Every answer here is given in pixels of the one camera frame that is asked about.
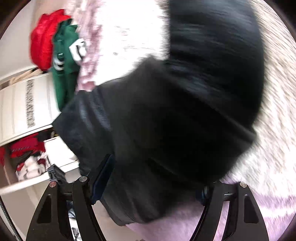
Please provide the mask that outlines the red folded quilt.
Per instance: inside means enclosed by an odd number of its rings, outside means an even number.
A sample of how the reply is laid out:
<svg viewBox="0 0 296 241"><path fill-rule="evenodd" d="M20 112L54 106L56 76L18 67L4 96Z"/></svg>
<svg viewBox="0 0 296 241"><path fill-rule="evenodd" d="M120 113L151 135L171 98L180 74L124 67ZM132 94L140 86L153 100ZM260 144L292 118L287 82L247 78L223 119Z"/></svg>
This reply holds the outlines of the red folded quilt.
<svg viewBox="0 0 296 241"><path fill-rule="evenodd" d="M59 9L51 14L43 14L39 18L37 26L31 32L30 56L32 62L41 70L51 67L53 43L52 39L60 22L71 18Z"/></svg>

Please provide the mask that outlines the white wardrobe drawer unit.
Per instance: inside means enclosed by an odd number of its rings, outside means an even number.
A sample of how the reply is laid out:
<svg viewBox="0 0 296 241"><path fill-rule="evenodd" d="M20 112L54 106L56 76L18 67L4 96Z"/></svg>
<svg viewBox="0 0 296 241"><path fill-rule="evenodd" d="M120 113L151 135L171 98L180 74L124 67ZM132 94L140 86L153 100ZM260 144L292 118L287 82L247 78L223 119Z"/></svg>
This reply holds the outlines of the white wardrobe drawer unit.
<svg viewBox="0 0 296 241"><path fill-rule="evenodd" d="M58 167L64 173L72 171L79 166L78 158L62 141L55 137L44 141L46 151L39 156L29 156L12 170L4 169L6 178L12 177L1 188L1 195L16 192L48 180L48 169Z"/></svg>

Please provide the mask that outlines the floral bed blanket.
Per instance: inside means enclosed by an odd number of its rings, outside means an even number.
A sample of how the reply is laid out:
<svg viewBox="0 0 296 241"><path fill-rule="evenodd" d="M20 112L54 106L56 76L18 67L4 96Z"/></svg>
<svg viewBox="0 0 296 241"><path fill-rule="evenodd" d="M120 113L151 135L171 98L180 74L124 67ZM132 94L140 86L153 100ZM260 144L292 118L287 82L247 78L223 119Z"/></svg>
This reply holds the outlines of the floral bed blanket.
<svg viewBox="0 0 296 241"><path fill-rule="evenodd" d="M278 239L295 215L295 46L285 26L262 1L248 1L263 45L264 83L251 146L220 179L246 182L259 204L270 240ZM166 60L170 49L169 1L89 1L82 11L75 4L81 33L95 30L81 75L94 67L95 87L125 77L148 57ZM195 191L184 193L156 220L123 225L145 240L188 240L202 207ZM100 202L98 214L109 216Z"/></svg>

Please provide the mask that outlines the black leather jacket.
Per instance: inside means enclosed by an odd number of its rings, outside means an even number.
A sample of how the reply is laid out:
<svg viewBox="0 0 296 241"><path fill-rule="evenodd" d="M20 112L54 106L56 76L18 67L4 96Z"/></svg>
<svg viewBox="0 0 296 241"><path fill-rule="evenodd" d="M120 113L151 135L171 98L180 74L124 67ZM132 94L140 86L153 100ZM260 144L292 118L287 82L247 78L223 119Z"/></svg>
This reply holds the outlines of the black leather jacket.
<svg viewBox="0 0 296 241"><path fill-rule="evenodd" d="M88 174L110 154L102 204L120 226L161 218L253 143L263 45L248 1L169 1L166 60L79 91L53 122Z"/></svg>

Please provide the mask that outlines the red hanging clothes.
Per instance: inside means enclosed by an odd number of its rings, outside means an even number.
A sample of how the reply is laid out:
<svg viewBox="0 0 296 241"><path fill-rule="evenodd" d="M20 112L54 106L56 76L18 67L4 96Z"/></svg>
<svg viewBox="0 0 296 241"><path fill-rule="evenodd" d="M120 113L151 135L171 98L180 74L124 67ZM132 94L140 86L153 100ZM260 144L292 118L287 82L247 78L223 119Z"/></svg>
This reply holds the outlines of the red hanging clothes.
<svg viewBox="0 0 296 241"><path fill-rule="evenodd" d="M7 146L1 147L1 165L4 165L4 158L6 154L10 154L11 158L17 158L23 154L30 152L36 154L37 152L45 152L45 144L41 138L40 133L34 133L24 138L10 143Z"/></svg>

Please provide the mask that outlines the green striped folded garment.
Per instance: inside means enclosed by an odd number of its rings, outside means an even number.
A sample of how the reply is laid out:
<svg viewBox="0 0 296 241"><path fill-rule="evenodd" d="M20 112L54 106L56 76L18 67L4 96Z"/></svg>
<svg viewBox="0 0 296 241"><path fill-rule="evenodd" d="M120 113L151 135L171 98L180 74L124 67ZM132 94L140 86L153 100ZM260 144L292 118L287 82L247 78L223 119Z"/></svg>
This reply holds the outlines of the green striped folded garment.
<svg viewBox="0 0 296 241"><path fill-rule="evenodd" d="M52 39L51 72L59 110L62 110L75 94L80 65L86 55L86 43L79 37L77 28L71 19L62 21Z"/></svg>

